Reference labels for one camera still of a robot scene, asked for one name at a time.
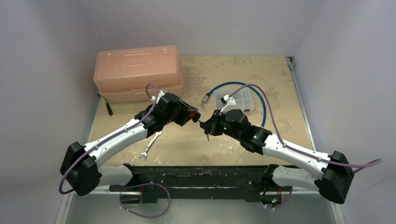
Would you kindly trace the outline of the orange black padlock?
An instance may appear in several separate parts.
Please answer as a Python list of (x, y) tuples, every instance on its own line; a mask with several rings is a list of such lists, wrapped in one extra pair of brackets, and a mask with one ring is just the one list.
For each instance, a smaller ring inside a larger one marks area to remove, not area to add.
[(201, 114), (199, 112), (194, 112), (190, 114), (190, 118), (194, 123), (197, 123), (201, 117)]

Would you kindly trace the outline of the black-headed key bunch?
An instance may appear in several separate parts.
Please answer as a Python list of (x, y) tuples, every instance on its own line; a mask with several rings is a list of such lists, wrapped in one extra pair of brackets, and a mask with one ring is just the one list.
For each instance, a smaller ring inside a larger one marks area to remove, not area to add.
[(210, 141), (210, 135), (211, 135), (211, 126), (205, 122), (201, 122), (200, 127), (204, 130), (204, 134), (206, 135), (206, 138), (208, 142)]

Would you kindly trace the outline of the blue cable lock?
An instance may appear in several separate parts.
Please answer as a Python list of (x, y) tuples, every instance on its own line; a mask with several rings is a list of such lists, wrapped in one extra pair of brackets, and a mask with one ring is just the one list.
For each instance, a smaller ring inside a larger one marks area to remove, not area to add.
[[(207, 100), (210, 98), (210, 96), (217, 91), (217, 89), (226, 86), (226, 85), (245, 85), (245, 83), (242, 82), (237, 82), (237, 81), (231, 81), (231, 82), (225, 82), (222, 84), (219, 84), (218, 86), (214, 87), (211, 89), (208, 93), (206, 93), (201, 100), (200, 108), (204, 111), (205, 109), (205, 103)], [(266, 123), (266, 116), (267, 116), (267, 110), (266, 110), (266, 104), (264, 102), (263, 97), (261, 94), (252, 86), (246, 87), (244, 90), (240, 90), (239, 92), (236, 93), (236, 96), (233, 96), (235, 102), (236, 102), (236, 108), (241, 109), (243, 112), (249, 112), (252, 109), (254, 109), (254, 103), (253, 103), (253, 97), (252, 97), (252, 91), (259, 97), (262, 108), (263, 108), (263, 117), (262, 117), (262, 123), (261, 126), (265, 126)], [(216, 104), (216, 109), (221, 109), (223, 105), (220, 103), (220, 99), (227, 95), (231, 94), (233, 90), (226, 90), (226, 91), (220, 91), (220, 93), (215, 94), (215, 104)]]

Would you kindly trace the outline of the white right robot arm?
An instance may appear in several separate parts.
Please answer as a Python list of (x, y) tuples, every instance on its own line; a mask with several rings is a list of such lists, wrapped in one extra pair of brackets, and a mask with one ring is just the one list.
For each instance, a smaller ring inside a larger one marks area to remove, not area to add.
[(206, 135), (227, 135), (240, 142), (247, 151), (286, 161), (296, 169), (278, 166), (262, 177), (263, 186), (293, 186), (318, 191), (325, 199), (344, 204), (354, 171), (346, 156), (316, 152), (279, 138), (271, 131), (252, 125), (239, 109), (225, 114), (215, 110), (205, 122), (199, 123)]

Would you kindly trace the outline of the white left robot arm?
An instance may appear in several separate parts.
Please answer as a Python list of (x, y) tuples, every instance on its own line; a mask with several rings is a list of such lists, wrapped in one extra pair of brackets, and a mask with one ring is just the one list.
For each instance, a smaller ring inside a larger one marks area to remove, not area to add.
[(200, 119), (198, 108), (190, 106), (175, 94), (160, 92), (152, 97), (152, 102), (123, 127), (105, 137), (84, 145), (78, 142), (69, 145), (60, 168), (63, 177), (59, 193), (65, 195), (75, 191), (79, 196), (84, 196), (97, 186), (113, 184), (122, 185), (128, 191), (137, 189), (139, 178), (127, 167), (103, 168), (103, 165), (130, 145), (152, 136), (147, 148), (139, 155), (146, 159), (165, 125), (174, 122), (183, 126), (190, 120), (196, 123)]

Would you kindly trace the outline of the clear plastic screw organizer box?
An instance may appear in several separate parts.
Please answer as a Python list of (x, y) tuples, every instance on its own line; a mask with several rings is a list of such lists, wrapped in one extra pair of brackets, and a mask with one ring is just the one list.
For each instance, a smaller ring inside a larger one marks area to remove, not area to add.
[[(215, 100), (216, 109), (220, 110), (225, 105), (221, 102), (221, 98), (225, 95), (231, 94), (235, 89), (217, 89), (213, 92), (212, 97)], [(243, 112), (249, 112), (254, 110), (254, 100), (252, 91), (249, 88), (244, 88), (233, 95), (236, 102), (236, 109), (241, 109)]]

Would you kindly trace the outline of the silver open-end wrench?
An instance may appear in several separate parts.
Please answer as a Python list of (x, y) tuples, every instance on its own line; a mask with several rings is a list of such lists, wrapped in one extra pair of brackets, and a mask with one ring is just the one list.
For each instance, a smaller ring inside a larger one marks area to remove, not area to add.
[(147, 159), (148, 156), (148, 152), (150, 151), (150, 149), (152, 148), (152, 146), (154, 145), (154, 143), (156, 142), (156, 140), (162, 135), (162, 131), (156, 132), (153, 139), (150, 141), (150, 143), (148, 144), (147, 148), (139, 155), (139, 159)]

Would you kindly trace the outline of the orange plastic toolbox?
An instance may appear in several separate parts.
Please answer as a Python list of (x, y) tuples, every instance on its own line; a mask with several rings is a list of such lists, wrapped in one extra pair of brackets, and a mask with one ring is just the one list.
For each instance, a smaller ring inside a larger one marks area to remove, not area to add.
[(111, 103), (147, 100), (145, 87), (149, 83), (178, 96), (184, 87), (175, 45), (101, 51), (93, 80), (99, 94)]

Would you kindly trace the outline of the black-handled tool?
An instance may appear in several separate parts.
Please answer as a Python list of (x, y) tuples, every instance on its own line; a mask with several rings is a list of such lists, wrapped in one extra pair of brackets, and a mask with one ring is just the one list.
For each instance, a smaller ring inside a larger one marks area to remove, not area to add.
[(104, 101), (105, 101), (105, 104), (106, 104), (106, 109), (107, 109), (107, 112), (108, 112), (109, 116), (113, 116), (113, 111), (112, 111), (107, 99), (105, 97), (103, 97), (103, 98), (104, 98)]

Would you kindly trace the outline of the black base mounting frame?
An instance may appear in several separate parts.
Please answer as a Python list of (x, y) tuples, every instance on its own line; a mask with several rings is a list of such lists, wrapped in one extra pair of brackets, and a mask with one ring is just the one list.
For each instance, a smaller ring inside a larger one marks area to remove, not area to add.
[(135, 192), (138, 199), (126, 203), (156, 203), (158, 199), (244, 200), (271, 204), (281, 203), (290, 186), (272, 181), (275, 170), (270, 165), (244, 166), (132, 166), (126, 167), (133, 177), (126, 185), (113, 184), (111, 192)]

